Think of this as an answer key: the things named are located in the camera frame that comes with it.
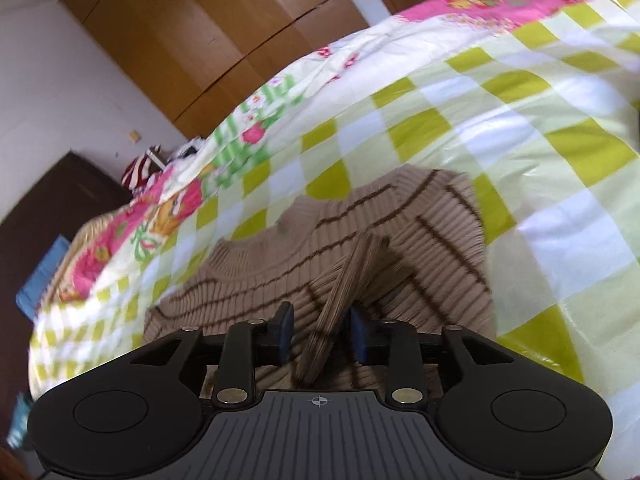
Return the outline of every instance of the bed sheet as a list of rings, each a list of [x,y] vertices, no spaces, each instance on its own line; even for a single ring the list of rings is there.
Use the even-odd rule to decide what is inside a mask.
[[[442,20],[418,25],[444,34]],[[601,473],[638,474],[639,33],[640,0],[567,3],[511,31],[465,36],[466,45],[449,45],[390,84],[354,92],[357,100],[345,92],[345,105],[322,109],[328,117],[308,116],[320,89],[294,92],[272,124],[242,131],[255,134],[247,157],[226,136],[242,130],[231,124],[249,113],[241,105],[212,135],[215,153],[171,176],[161,203],[214,167],[211,193],[156,252],[142,262],[118,253],[87,300],[43,308],[31,342],[34,395],[135,348],[146,309],[191,276],[220,237],[273,224],[299,194],[343,198],[408,162],[473,178],[498,340],[604,396],[614,436]],[[325,81],[322,92],[339,82]],[[269,106],[256,109],[268,118]],[[233,160],[242,163],[232,168]]]

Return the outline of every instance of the ribbed knit sweater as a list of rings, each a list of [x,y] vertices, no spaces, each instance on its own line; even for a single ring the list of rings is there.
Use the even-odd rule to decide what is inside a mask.
[[[149,310],[144,336],[185,325],[223,333],[270,318],[285,300],[295,311],[292,362],[259,369],[259,388],[382,389],[383,372],[354,363],[338,338],[354,300],[418,332],[460,324],[494,336],[471,181],[403,166],[344,200],[299,196],[274,226],[219,240],[184,288]]]

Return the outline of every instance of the dark brown furniture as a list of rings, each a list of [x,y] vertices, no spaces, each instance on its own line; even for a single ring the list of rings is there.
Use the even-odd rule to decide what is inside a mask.
[[[15,399],[28,391],[32,325],[15,295],[59,235],[71,241],[91,218],[119,208],[129,191],[75,153],[65,155],[0,223],[0,438]]]

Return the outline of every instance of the clothing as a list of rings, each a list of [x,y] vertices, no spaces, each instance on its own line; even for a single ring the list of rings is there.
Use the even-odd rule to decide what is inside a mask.
[[[403,166],[345,200],[297,197],[273,227],[220,240],[183,290],[147,313],[144,336],[185,325],[223,333],[271,317],[287,300],[296,318],[292,362],[262,367],[258,387],[381,387],[380,370],[351,362],[336,344],[350,304],[359,300],[374,319],[405,320],[419,332],[456,323],[493,336],[483,267],[470,180]]]

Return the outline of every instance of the wooden wardrobe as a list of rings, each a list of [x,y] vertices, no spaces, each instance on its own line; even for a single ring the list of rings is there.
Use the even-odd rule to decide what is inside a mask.
[[[189,138],[289,63],[367,27],[351,0],[62,1]]]

